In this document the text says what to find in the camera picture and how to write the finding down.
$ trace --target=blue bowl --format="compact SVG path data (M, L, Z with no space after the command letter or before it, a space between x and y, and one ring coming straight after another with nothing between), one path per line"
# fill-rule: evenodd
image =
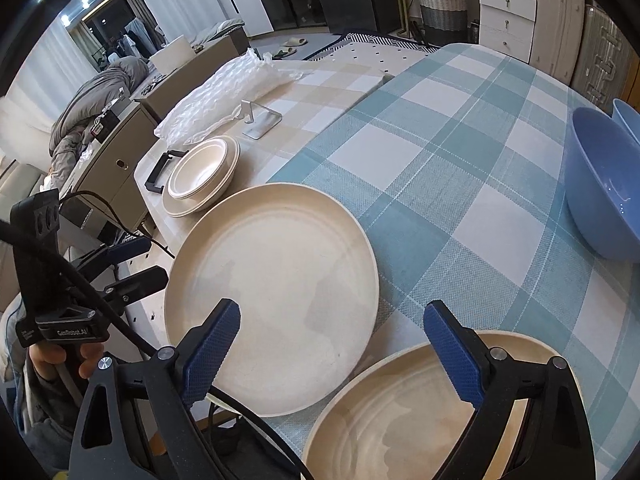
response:
M640 262L640 144L609 116L578 108L564 142L566 199L604 258Z
M613 99L611 118L629 132L635 142L640 144L640 114L620 99Z

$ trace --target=laundry basket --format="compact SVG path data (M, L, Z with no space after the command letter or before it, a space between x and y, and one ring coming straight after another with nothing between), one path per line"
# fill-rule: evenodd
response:
M430 44L466 43L466 0L419 0L425 36Z

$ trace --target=white cabinet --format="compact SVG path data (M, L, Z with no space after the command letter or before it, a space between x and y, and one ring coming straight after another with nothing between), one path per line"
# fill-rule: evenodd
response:
M536 0L480 0L480 4L506 10L532 22L536 20Z
M525 63L531 56L536 0L480 0L480 39Z

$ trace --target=blue and white checkered tablecloth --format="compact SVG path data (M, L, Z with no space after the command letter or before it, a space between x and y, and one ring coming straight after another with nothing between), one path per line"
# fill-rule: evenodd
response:
M598 257L564 198L576 107L550 76L452 44L396 76L271 179L337 198L380 271L376 331L357 370L425 339L444 300L463 325L525 333L567 358L584 395L598 478L640 439L640 267ZM270 419L302 451L329 399Z

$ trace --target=plate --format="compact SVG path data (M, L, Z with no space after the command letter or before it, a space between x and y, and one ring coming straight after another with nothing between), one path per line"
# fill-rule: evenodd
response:
M228 152L225 139L214 137L189 150L169 177L169 195L181 199L204 188L224 167Z
M260 416L293 413L336 389L359 361L378 311L378 270L357 220L299 184L265 184L217 204L175 258L164 296L177 345L221 298L238 336L214 384Z
M511 332L478 331L490 348L546 363L551 347ZM527 405L517 400L485 480L502 476ZM474 409L462 402L429 343L391 355L354 378L322 411L303 461L316 480L433 478Z
M220 172L209 181L204 189L193 196L188 196L180 200L169 195L167 186L164 186L162 190L162 206L169 216L180 218L181 216L187 216L188 214L210 207L223 195L226 188L231 184L238 159L240 158L240 144L233 137L219 136L217 138L223 139L228 145L228 152L224 163L226 165L225 173Z

